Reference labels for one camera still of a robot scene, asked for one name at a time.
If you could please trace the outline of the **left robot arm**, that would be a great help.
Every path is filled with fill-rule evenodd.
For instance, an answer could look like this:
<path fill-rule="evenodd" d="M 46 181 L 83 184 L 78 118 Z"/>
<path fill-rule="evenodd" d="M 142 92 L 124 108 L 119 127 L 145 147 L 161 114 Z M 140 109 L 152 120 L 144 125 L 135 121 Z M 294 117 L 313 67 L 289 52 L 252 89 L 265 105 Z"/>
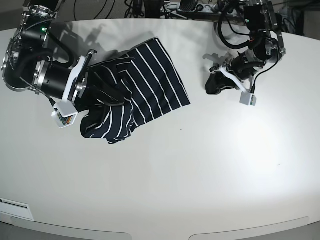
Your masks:
<path fill-rule="evenodd" d="M 266 73 L 266 64 L 275 67 L 286 54 L 281 21 L 269 0 L 225 0 L 217 6 L 221 15 L 216 32 L 228 52 L 211 67 L 205 91 L 219 95 L 224 90 L 239 90 L 249 80 L 248 92 L 253 94 L 258 77 Z M 248 40 L 240 44 L 231 43 L 223 34 L 223 22 L 229 20 L 227 15 L 233 10 L 243 17 L 249 30 Z"/>

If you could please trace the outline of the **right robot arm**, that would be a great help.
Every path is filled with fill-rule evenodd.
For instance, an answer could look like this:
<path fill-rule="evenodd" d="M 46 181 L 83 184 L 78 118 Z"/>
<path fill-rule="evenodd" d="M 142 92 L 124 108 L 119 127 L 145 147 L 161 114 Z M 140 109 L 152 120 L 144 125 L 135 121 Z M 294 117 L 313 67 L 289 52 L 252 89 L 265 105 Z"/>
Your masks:
<path fill-rule="evenodd" d="M 52 32 L 63 0 L 26 0 L 20 24 L 8 44 L 2 65 L 6 86 L 16 92 L 32 90 L 44 95 L 54 109 L 73 106 L 85 93 L 106 106 L 121 106 L 124 96 L 114 87 L 90 77 L 92 57 L 76 57 Z"/>

